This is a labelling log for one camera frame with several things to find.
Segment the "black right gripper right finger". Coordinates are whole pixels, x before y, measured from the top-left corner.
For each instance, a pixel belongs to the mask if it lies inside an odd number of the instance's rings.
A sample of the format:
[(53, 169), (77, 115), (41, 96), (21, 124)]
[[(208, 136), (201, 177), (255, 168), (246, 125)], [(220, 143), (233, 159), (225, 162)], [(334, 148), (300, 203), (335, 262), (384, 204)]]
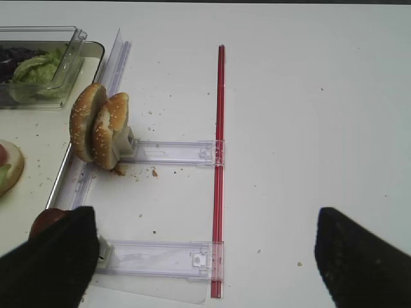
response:
[(319, 210), (314, 256), (336, 307), (410, 307), (410, 256), (333, 207)]

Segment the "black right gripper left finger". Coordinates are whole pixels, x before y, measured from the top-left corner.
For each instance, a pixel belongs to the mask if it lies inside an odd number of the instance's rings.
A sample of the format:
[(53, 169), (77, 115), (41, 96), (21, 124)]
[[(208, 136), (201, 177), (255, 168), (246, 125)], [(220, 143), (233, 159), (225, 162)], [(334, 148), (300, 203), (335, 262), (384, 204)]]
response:
[(98, 254), (94, 209), (67, 210), (1, 257), (1, 307), (78, 307)]

